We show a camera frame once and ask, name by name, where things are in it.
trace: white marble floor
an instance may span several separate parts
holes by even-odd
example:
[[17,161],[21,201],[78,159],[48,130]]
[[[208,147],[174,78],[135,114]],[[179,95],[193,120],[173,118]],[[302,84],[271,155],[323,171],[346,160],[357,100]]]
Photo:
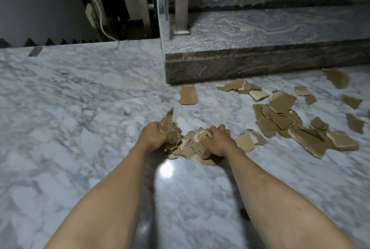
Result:
[[[181,129],[224,123],[233,136],[255,125],[248,95],[196,85],[199,103],[179,104],[165,84],[159,40],[0,50],[0,244],[40,249],[77,201],[128,153],[149,121],[170,108]],[[248,154],[370,248],[370,65],[347,68],[351,83],[336,89],[322,71],[249,78],[271,92],[307,85],[319,100],[294,110],[314,116],[358,141],[359,151],[328,150],[319,160],[280,135]],[[353,110],[340,94],[365,101]],[[346,113],[366,122],[348,129]],[[239,192],[227,162],[202,167],[155,155],[148,161],[135,248],[263,248],[239,214]]]

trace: left hand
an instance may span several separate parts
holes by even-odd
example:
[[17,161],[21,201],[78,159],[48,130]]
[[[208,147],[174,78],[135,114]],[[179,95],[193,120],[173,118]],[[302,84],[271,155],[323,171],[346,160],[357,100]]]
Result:
[[158,128],[159,122],[151,122],[141,130],[136,146],[144,148],[146,152],[154,152],[159,149],[166,140],[167,135]]

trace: electrical cord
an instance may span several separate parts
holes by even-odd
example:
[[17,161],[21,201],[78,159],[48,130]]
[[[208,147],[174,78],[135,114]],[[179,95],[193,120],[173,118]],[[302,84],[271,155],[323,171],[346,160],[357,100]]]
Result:
[[100,28],[101,28],[102,32],[104,33],[104,35],[106,35],[106,36],[107,36],[107,37],[109,37],[110,39],[112,39],[112,40],[114,40],[114,41],[117,41],[117,42],[118,42],[117,48],[118,48],[118,47],[119,47],[119,40],[116,40],[115,38],[113,38],[113,37],[109,36],[109,35],[104,31],[104,29],[103,29],[103,13],[101,12],[101,9],[100,9],[100,6],[99,6],[98,1],[97,1],[97,0],[93,0],[93,1],[94,1],[94,3],[96,4],[96,6],[97,6],[97,8],[98,8],[98,10],[99,10],[99,15],[100,15],[100,17],[99,17],[99,19],[100,19]]

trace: hand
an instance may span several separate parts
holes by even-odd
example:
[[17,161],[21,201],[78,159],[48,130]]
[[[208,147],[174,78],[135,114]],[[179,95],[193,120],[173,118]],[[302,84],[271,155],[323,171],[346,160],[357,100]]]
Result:
[[159,122],[151,122],[141,130],[136,146],[144,148],[147,153],[159,149],[166,140],[167,135],[158,128]]
[[226,129],[224,124],[218,128],[212,126],[210,131],[212,132],[212,144],[202,154],[202,159],[208,159],[211,155],[227,157],[230,150],[238,148],[235,140],[230,136],[230,130]]

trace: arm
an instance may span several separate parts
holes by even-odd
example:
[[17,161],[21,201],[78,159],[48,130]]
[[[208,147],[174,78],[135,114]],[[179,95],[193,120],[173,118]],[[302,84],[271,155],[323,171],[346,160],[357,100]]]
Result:
[[356,248],[323,212],[246,156],[224,125],[211,131],[213,143],[202,157],[228,159],[248,215],[268,248]]
[[72,209],[45,249],[131,248],[145,159],[165,141],[158,123],[148,124],[122,162]]

